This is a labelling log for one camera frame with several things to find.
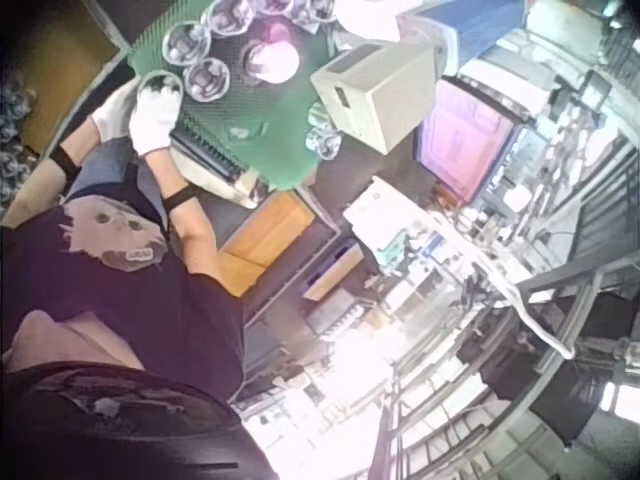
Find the black t-shirt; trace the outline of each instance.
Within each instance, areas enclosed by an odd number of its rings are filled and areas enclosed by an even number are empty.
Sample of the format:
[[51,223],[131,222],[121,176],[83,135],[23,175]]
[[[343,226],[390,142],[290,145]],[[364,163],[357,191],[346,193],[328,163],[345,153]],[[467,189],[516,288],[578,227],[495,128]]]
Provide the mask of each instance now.
[[151,373],[230,399],[243,382],[240,303],[190,274],[139,192],[101,185],[2,231],[2,351],[23,318],[93,312]]

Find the white box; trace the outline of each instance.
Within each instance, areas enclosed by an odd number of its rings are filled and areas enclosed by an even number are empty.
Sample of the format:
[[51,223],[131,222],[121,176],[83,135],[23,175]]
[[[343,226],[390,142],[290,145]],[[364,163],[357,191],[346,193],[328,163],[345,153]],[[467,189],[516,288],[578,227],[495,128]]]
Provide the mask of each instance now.
[[340,130],[386,154],[433,108],[434,54],[430,45],[368,41],[311,82]]

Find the window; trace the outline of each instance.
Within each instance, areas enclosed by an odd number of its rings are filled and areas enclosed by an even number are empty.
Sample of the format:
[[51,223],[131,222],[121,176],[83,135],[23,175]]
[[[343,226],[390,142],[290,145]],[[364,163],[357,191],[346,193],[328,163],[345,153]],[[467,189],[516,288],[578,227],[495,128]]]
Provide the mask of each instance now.
[[631,385],[618,385],[618,398],[613,405],[616,385],[609,382],[605,387],[600,408],[613,412],[621,418],[640,423],[640,388]]

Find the graphic print on shirt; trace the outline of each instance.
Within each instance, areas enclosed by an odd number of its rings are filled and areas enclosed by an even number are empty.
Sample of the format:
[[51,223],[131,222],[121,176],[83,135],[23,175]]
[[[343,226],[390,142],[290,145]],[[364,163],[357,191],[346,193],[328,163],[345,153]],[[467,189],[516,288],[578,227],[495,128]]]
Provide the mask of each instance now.
[[160,263],[167,243],[160,227],[121,202],[98,195],[77,198],[63,206],[71,220],[60,225],[69,252],[84,252],[103,265],[133,272]]

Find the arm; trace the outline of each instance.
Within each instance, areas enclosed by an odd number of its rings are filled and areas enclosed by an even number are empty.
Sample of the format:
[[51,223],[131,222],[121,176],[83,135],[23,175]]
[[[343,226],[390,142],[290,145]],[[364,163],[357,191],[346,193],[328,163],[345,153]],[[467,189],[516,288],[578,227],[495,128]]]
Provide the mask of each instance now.
[[[99,143],[98,129],[87,119],[60,146],[73,163],[80,167]],[[44,159],[18,191],[2,219],[2,226],[16,228],[47,210],[56,196],[62,193],[66,183],[67,178],[62,169],[53,160]]]
[[[140,79],[134,78],[107,98],[60,146],[76,167],[101,142],[124,137],[133,109],[133,97]],[[13,203],[2,219],[2,226],[16,228],[44,212],[62,193],[67,183],[63,170],[51,159],[44,159],[18,191]]]
[[[188,185],[169,154],[169,134],[178,120],[181,104],[182,92],[169,85],[160,90],[145,87],[129,123],[133,148],[149,165],[164,199]],[[182,241],[189,273],[221,281],[216,237],[198,200],[191,198],[168,213]]]
[[[173,163],[166,149],[145,156],[162,198],[169,198],[186,187],[187,181]],[[216,236],[209,219],[196,198],[191,198],[169,212],[171,223],[182,241],[184,263],[189,273],[200,273],[221,281]]]

